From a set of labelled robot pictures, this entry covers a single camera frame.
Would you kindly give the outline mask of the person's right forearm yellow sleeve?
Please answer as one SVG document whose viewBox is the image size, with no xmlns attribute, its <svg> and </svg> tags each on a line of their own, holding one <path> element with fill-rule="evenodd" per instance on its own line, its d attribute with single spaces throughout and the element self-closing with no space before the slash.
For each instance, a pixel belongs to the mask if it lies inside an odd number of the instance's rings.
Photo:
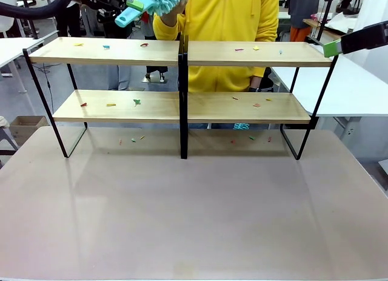
<svg viewBox="0 0 388 281">
<path fill-rule="evenodd" d="M 180 0 L 174 8 L 161 16 L 154 14 L 153 30 L 158 40 L 175 40 L 186 23 L 186 5 L 188 0 Z"/>
</svg>

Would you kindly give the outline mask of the white paper bag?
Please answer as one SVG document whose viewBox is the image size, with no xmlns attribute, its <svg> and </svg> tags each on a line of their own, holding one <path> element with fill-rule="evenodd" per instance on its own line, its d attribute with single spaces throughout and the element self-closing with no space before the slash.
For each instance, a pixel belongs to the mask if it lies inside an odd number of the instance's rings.
<svg viewBox="0 0 388 281">
<path fill-rule="evenodd" d="M 326 27 L 346 33 L 349 29 L 353 30 L 355 28 L 357 20 L 358 14 L 344 15 L 339 13 L 326 23 Z"/>
</svg>

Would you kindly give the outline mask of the white chair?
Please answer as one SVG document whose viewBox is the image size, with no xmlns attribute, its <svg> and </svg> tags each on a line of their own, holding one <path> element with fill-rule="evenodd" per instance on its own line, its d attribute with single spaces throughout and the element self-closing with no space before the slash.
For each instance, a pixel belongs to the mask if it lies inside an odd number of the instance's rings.
<svg viewBox="0 0 388 281">
<path fill-rule="evenodd" d="M 20 38 L 21 36 L 17 20 L 0 16 L 0 38 Z"/>
</svg>

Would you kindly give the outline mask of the bystander in black clothes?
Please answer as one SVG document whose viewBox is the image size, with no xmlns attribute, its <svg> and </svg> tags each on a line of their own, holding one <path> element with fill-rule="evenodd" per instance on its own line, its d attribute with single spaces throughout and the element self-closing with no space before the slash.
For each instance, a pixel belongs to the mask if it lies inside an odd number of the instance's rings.
<svg viewBox="0 0 388 281">
<path fill-rule="evenodd" d="M 76 2 L 70 2 L 55 16 L 56 28 L 60 37 L 80 37 L 80 6 Z"/>
</svg>

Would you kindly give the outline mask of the white table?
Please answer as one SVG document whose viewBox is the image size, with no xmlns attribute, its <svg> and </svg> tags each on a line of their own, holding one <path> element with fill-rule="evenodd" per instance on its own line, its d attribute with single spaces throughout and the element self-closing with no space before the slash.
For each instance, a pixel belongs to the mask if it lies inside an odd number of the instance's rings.
<svg viewBox="0 0 388 281">
<path fill-rule="evenodd" d="M 308 114 L 315 110 L 328 67 L 274 67 L 281 84 L 291 90 Z M 328 118 L 347 118 L 341 139 L 350 141 L 351 134 L 362 133 L 361 119 L 388 118 L 388 84 L 366 71 L 350 59 L 340 56 L 331 74 L 316 113 L 317 129 L 322 129 Z"/>
<path fill-rule="evenodd" d="M 18 82 L 18 92 L 26 93 L 27 90 L 21 80 L 21 77 L 16 69 L 15 59 L 23 56 L 23 50 L 30 50 L 37 47 L 39 44 L 47 40 L 51 35 L 56 32 L 50 33 L 43 38 L 0 38 L 0 69 L 5 65 L 8 65 L 11 74 Z"/>
</svg>

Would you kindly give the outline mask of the person in yellow hoodie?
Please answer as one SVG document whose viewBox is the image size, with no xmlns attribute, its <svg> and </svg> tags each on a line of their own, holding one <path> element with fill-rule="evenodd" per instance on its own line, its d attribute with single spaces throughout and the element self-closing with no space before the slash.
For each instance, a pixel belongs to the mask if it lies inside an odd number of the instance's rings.
<svg viewBox="0 0 388 281">
<path fill-rule="evenodd" d="M 279 0 L 188 0 L 178 34 L 194 41 L 274 42 Z M 254 67 L 189 67 L 189 92 L 247 92 Z"/>
</svg>

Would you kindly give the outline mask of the bystander dark trousers black shoes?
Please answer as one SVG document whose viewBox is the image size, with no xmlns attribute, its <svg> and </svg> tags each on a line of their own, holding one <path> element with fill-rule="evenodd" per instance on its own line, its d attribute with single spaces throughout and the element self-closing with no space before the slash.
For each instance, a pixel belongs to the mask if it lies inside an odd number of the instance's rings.
<svg viewBox="0 0 388 281">
<path fill-rule="evenodd" d="M 157 40 L 154 30 L 153 30 L 153 15 L 144 12 L 141 16 L 141 31 L 144 35 L 144 39 L 146 40 Z M 167 66 L 147 66 L 145 77 L 148 81 L 151 80 L 151 73 L 158 72 L 159 73 L 159 82 L 165 82 L 164 74 L 168 72 Z"/>
</svg>

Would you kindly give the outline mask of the black tripod stand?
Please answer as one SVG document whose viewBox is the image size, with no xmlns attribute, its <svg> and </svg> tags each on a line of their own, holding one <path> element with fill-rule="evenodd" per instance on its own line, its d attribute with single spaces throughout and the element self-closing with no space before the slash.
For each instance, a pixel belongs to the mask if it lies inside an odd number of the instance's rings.
<svg viewBox="0 0 388 281">
<path fill-rule="evenodd" d="M 329 15 L 329 12 L 330 12 L 330 7 L 332 5 L 332 2 L 334 0 L 324 0 L 324 15 L 323 15 L 323 18 L 322 20 L 317 20 L 317 31 L 318 31 L 318 34 L 316 36 L 316 40 L 317 41 L 321 41 L 321 37 L 322 37 L 322 34 L 323 34 L 323 30 L 324 30 L 324 27 L 325 27 L 325 24 L 327 22 L 327 19 L 328 19 L 328 15 Z"/>
</svg>

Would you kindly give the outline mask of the person's left forearm yellow sleeve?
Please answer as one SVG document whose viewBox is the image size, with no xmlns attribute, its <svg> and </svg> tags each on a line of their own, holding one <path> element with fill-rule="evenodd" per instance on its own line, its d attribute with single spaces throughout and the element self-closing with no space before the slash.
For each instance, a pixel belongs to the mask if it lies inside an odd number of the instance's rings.
<svg viewBox="0 0 388 281">
<path fill-rule="evenodd" d="M 266 78 L 267 78 L 266 67 L 254 67 L 253 75 L 251 76 L 249 87 L 259 89 L 260 86 L 262 85 L 262 82 L 265 81 Z"/>
</svg>

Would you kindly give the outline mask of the bystander black top grey trousers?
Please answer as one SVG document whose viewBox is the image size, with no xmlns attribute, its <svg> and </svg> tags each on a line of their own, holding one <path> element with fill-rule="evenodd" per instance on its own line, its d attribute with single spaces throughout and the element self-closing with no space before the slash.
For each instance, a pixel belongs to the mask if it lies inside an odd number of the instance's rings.
<svg viewBox="0 0 388 281">
<path fill-rule="evenodd" d="M 126 28 L 116 25 L 116 11 L 106 11 L 99 9 L 97 20 L 102 24 L 104 36 L 111 39 L 127 39 L 132 34 L 132 25 Z M 130 66 L 107 66 L 107 84 L 108 90 L 127 90 L 130 83 L 131 67 Z"/>
</svg>

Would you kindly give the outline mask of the bystander grey top orange trousers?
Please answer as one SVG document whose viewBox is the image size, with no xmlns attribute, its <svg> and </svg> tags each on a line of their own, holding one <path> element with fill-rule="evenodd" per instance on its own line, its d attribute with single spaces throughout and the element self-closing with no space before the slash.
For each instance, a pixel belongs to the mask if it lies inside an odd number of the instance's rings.
<svg viewBox="0 0 388 281">
<path fill-rule="evenodd" d="M 304 42 L 311 26 L 304 22 L 318 11 L 319 0 L 288 0 L 290 15 L 290 42 Z"/>
</svg>

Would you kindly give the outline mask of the cardboard box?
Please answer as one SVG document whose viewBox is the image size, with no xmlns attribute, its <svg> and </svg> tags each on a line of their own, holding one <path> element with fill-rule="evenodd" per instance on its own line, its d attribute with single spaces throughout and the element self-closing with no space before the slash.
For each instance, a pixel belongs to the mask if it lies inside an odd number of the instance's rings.
<svg viewBox="0 0 388 281">
<path fill-rule="evenodd" d="M 17 145 L 22 146 L 40 127 L 48 125 L 45 116 L 17 116 L 9 129 Z"/>
</svg>

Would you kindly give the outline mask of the wooden background table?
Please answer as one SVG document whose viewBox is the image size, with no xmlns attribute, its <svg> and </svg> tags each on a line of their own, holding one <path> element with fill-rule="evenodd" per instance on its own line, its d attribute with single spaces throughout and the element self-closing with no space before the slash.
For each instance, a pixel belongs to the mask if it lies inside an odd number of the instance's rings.
<svg viewBox="0 0 388 281">
<path fill-rule="evenodd" d="M 312 28 L 312 36 L 314 38 L 318 38 L 318 34 L 320 31 L 320 27 L 321 27 L 320 22 L 313 20 L 313 19 L 304 19 L 303 22 Z M 340 32 L 339 30 L 324 27 L 323 31 L 322 31 L 321 38 L 330 38 L 330 39 L 336 40 L 336 39 L 339 39 L 343 35 L 345 35 L 345 33 Z"/>
</svg>

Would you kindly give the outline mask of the wooden two-tier shelf black frame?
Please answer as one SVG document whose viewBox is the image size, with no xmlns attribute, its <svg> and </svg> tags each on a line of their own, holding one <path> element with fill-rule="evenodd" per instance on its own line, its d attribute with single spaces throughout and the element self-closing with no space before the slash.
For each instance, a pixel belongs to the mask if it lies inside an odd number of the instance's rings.
<svg viewBox="0 0 388 281">
<path fill-rule="evenodd" d="M 299 160 L 318 121 L 316 113 L 337 56 L 326 58 L 306 42 L 181 41 L 179 50 L 179 124 L 181 158 L 188 156 L 188 129 L 194 123 L 277 124 L 294 158 Z M 328 67 L 329 72 L 310 115 L 292 91 L 287 93 L 189 92 L 189 67 Z"/>
<path fill-rule="evenodd" d="M 69 158 L 76 145 L 67 149 L 57 127 L 58 122 L 82 123 L 178 123 L 178 92 L 141 92 L 115 90 L 83 90 L 77 87 L 74 65 L 170 66 L 178 68 L 178 41 L 145 41 L 139 39 L 59 37 L 30 53 L 23 51 L 40 99 L 54 130 L 61 152 Z M 50 110 L 36 75 L 34 64 L 65 64 L 73 92 L 54 112 Z M 134 99 L 141 100 L 135 106 Z M 107 103 L 116 106 L 107 107 Z"/>
</svg>

